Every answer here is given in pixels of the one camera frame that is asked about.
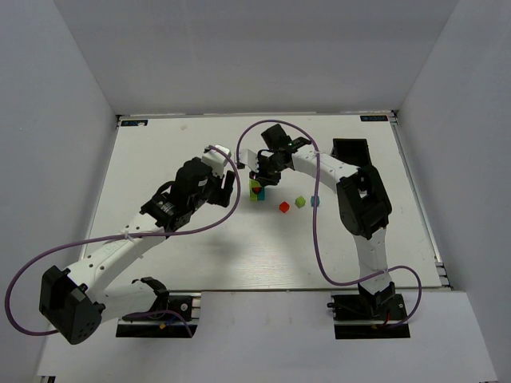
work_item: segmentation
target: red block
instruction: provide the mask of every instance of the red block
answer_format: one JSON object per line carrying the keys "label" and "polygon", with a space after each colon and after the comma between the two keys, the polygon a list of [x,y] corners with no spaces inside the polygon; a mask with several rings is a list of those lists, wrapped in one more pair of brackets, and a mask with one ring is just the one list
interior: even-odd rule
{"label": "red block", "polygon": [[286,201],[282,202],[279,205],[279,209],[282,213],[287,213],[287,211],[289,210],[289,203],[287,203]]}

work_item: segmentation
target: black label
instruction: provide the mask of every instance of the black label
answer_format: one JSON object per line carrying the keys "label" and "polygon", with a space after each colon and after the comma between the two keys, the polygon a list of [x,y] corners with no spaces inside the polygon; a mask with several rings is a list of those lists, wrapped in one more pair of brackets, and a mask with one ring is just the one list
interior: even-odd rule
{"label": "black label", "polygon": [[121,121],[121,126],[146,126],[147,120],[124,120]]}
{"label": "black label", "polygon": [[360,116],[361,122],[388,121],[387,116]]}

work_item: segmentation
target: blue cube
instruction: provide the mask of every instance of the blue cube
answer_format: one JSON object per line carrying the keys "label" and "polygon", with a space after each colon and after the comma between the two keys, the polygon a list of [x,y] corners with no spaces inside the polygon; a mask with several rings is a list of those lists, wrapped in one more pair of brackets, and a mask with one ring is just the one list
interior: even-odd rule
{"label": "blue cube", "polygon": [[[319,207],[319,195],[318,195],[318,199],[316,201],[316,206]],[[314,206],[314,196],[311,197],[311,206]]]}

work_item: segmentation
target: white wall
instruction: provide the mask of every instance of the white wall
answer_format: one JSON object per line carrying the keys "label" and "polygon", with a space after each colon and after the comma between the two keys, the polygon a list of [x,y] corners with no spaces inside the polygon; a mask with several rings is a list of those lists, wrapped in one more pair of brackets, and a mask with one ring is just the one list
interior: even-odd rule
{"label": "white wall", "polygon": [[[84,237],[115,134],[115,116],[51,0],[0,4],[0,294],[38,252]],[[77,251],[29,270],[14,292],[14,315],[46,330],[39,314],[42,272]],[[18,333],[0,315],[0,381],[32,381],[42,338]]]}
{"label": "white wall", "polygon": [[453,285],[511,382],[511,2],[459,2],[399,113]]}
{"label": "white wall", "polygon": [[117,114],[396,109],[457,0],[55,0]]}

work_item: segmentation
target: wall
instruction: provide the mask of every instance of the wall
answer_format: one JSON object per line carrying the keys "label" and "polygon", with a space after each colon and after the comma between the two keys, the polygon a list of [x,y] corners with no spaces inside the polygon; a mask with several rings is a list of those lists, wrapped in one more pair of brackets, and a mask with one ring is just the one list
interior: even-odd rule
{"label": "wall", "polygon": [[[55,5],[0,5],[0,294],[39,252],[83,238],[115,137],[115,116]],[[14,315],[46,330],[38,312],[42,272],[78,250],[27,271]],[[0,314],[0,381],[33,381],[43,338],[15,331]]]}
{"label": "wall", "polygon": [[55,0],[117,114],[396,109],[457,0]]}
{"label": "wall", "polygon": [[459,2],[401,112],[400,136],[453,285],[511,382],[511,2]]}

